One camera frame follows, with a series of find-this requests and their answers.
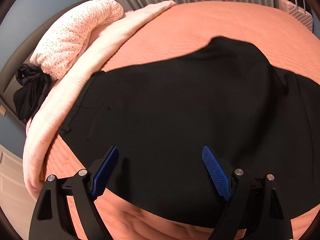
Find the black garment by headboard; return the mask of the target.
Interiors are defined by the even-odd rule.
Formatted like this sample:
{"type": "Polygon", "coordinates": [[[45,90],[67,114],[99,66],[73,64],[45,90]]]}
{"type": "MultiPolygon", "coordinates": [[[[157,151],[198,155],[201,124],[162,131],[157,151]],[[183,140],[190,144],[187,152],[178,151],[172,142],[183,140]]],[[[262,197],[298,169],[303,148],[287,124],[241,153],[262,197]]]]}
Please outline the black garment by headboard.
{"type": "Polygon", "coordinates": [[[23,63],[17,70],[16,81],[22,86],[14,93],[17,117],[21,121],[33,118],[46,99],[52,79],[36,66],[23,63]]]}

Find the pink dotted rolled duvet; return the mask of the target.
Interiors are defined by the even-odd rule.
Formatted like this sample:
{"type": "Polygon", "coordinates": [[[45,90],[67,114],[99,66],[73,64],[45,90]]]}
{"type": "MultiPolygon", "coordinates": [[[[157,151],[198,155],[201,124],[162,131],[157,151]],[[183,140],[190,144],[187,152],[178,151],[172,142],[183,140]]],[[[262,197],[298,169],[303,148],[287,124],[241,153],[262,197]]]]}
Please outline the pink dotted rolled duvet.
{"type": "Polygon", "coordinates": [[[63,78],[88,47],[92,31],[121,19],[123,7],[114,0],[90,0],[59,17],[44,33],[30,57],[53,80],[63,78]]]}

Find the pink hard-shell suitcase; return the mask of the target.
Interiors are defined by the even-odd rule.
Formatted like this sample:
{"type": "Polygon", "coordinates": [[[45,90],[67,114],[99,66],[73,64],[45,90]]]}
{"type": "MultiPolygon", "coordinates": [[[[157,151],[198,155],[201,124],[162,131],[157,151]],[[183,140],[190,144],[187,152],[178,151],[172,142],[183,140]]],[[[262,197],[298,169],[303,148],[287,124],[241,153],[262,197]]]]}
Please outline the pink hard-shell suitcase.
{"type": "Polygon", "coordinates": [[[313,31],[313,17],[306,10],[305,0],[303,0],[303,7],[300,7],[297,1],[292,3],[288,0],[279,0],[279,9],[294,17],[309,31],[313,31]]]}

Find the black pants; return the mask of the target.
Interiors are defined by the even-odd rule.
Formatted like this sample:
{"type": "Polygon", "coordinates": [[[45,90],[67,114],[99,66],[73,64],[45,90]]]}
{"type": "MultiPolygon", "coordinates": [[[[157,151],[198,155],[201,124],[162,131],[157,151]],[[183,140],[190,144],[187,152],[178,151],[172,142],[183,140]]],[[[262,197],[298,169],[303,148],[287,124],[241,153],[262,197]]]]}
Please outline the black pants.
{"type": "Polygon", "coordinates": [[[274,175],[290,218],[319,204],[319,85],[250,43],[216,37],[189,55],[96,72],[59,134],[85,167],[117,146],[108,189],[175,222],[213,228],[225,208],[204,146],[274,175]]]}

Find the dark grey headboard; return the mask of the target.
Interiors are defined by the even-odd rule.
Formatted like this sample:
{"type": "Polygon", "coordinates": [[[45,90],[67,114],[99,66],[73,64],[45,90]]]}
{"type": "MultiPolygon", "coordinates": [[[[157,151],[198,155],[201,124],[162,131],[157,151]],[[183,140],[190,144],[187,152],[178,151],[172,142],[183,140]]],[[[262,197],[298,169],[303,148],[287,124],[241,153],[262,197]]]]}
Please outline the dark grey headboard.
{"type": "Polygon", "coordinates": [[[21,64],[26,63],[30,59],[35,47],[43,37],[49,27],[60,18],[65,12],[72,8],[90,0],[81,0],[73,5],[58,12],[46,22],[41,24],[33,33],[31,33],[13,52],[8,59],[3,69],[1,70],[1,104],[14,116],[16,116],[16,108],[13,102],[14,93],[21,88],[21,85],[16,81],[16,71],[21,64]]]}

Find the pink quilted bed cover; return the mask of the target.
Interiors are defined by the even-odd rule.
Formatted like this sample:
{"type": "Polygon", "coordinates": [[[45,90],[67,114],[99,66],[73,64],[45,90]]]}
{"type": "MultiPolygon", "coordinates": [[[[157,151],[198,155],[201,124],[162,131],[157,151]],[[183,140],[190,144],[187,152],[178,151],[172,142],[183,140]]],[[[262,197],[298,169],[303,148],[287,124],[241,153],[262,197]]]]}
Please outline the pink quilted bed cover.
{"type": "MultiPolygon", "coordinates": [[[[216,37],[253,44],[272,66],[307,77],[319,85],[319,40],[305,27],[277,9],[227,2],[170,8],[137,31],[96,72],[189,55],[216,37]]],[[[89,167],[82,165],[58,132],[48,150],[46,172],[63,178],[81,168],[89,167]]],[[[95,206],[114,239],[207,239],[215,228],[159,217],[118,197],[108,187],[95,206]]],[[[290,220],[292,239],[319,239],[319,204],[290,220]]]]}

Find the light pink folded blanket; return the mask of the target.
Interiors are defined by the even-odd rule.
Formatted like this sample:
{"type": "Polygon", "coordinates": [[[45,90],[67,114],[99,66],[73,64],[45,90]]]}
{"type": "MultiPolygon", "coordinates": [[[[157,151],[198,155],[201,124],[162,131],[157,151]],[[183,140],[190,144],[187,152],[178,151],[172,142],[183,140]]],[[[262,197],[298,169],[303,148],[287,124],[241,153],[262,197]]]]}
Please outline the light pink folded blanket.
{"type": "Polygon", "coordinates": [[[71,110],[90,76],[103,65],[141,27],[175,5],[174,1],[150,4],[142,9],[124,12],[121,19],[95,28],[85,52],[67,74],[53,80],[49,94],[26,127],[23,150],[24,183],[37,199],[43,187],[43,161],[57,130],[71,110]]]}

